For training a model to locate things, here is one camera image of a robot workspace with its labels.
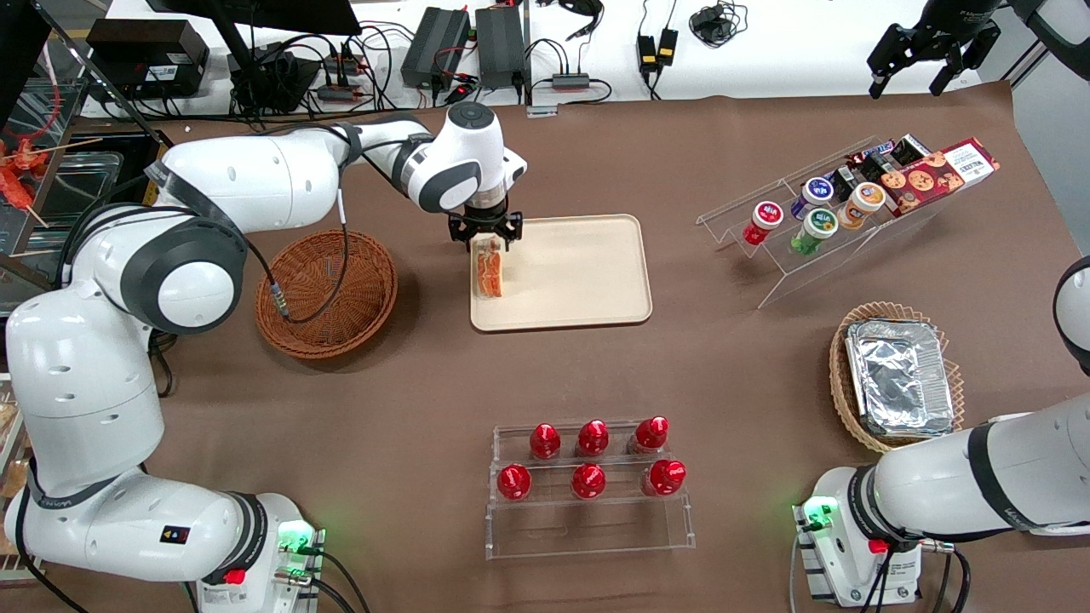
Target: snack box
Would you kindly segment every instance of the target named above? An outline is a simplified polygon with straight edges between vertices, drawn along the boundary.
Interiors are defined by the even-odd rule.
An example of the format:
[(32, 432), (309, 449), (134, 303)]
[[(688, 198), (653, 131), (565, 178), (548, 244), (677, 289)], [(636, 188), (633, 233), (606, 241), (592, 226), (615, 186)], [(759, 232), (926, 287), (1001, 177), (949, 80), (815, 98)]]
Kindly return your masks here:
[(983, 181), (1000, 163), (977, 139), (968, 139), (881, 177), (894, 217)]

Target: wicker basket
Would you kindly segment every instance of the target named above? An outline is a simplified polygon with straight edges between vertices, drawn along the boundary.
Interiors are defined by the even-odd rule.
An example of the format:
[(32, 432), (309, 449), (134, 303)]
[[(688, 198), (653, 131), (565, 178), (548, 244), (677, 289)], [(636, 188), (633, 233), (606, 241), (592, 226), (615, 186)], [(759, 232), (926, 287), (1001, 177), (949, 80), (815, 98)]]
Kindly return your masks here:
[[(833, 344), (828, 349), (829, 384), (833, 388), (833, 405), (840, 416), (840, 421), (860, 443), (867, 445), (880, 454), (884, 454), (894, 447), (900, 447), (911, 443), (919, 443), (921, 438), (882, 438), (879, 440), (868, 432), (859, 423), (859, 408), (856, 401), (856, 389), (852, 385), (851, 365), (848, 363), (848, 351), (844, 347), (844, 335), (848, 325), (852, 322), (882, 317), (886, 320), (903, 320), (931, 323), (922, 313), (912, 310), (904, 304), (893, 302), (869, 302), (851, 310), (840, 326), (833, 335)], [(942, 330), (938, 333), (938, 347), (946, 350), (946, 335)], [(961, 422), (965, 421), (965, 394), (962, 387), (965, 382), (958, 372), (958, 366), (954, 362), (943, 359), (943, 366), (946, 369), (946, 381), (950, 388), (950, 400), (954, 405), (954, 430), (961, 430)]]
[[(277, 254), (270, 268), (283, 289), (293, 317), (303, 318), (325, 303), (340, 275), (344, 238), (340, 229), (306, 236)], [(269, 345), (294, 358), (332, 358), (371, 338), (390, 315), (398, 275), (386, 248), (349, 232), (349, 265), (340, 291), (313, 321), (292, 324), (280, 316), (268, 277), (257, 287), (257, 328)]]

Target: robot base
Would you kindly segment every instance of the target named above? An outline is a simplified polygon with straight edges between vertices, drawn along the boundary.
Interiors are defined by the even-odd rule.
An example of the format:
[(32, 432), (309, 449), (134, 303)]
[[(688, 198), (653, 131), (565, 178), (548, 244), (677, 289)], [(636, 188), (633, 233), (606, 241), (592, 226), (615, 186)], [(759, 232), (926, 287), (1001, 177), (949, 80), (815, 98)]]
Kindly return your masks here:
[(201, 613), (293, 613), (295, 603), (311, 589), (277, 581), (274, 575), (284, 569), (307, 570), (310, 557), (288, 551), (282, 545), (319, 544), (314, 528), (303, 520), (299, 508), (280, 494), (258, 494), (268, 513), (268, 533), (257, 561), (246, 570), (239, 585), (210, 586), (197, 581), (197, 604)]
[[(886, 553), (871, 552), (871, 542), (857, 527), (848, 501), (848, 483), (856, 470), (835, 468), (818, 480), (814, 493), (802, 506), (794, 507), (796, 530), (803, 567), (814, 600), (835, 601), (838, 605), (861, 606), (879, 575)], [(802, 531), (813, 521), (825, 528)], [(894, 553), (889, 561), (883, 604), (907, 604), (917, 597), (920, 577), (920, 546)], [(871, 605), (879, 602), (879, 590)]]

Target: aluminum foil container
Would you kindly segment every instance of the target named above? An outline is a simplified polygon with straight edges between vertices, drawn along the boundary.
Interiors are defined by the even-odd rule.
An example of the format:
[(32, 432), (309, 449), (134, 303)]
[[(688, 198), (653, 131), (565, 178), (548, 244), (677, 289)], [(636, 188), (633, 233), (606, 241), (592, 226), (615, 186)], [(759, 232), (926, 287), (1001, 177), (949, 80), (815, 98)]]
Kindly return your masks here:
[(845, 335), (859, 420), (881, 437), (932, 438), (954, 431), (954, 405), (935, 327), (865, 320)]

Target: green led light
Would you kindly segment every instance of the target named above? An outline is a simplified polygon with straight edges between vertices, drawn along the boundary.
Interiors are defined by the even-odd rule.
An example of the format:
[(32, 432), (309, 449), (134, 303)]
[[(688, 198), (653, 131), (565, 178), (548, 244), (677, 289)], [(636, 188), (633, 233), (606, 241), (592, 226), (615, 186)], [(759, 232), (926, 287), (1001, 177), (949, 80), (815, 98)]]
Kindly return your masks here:
[(311, 544), (314, 539), (314, 528), (302, 519), (284, 521), (277, 531), (277, 541), (282, 549), (299, 551), (299, 548)]
[(802, 503), (802, 512), (811, 521), (820, 521), (825, 526), (833, 524), (829, 515), (836, 510), (836, 498), (829, 496), (814, 496)]

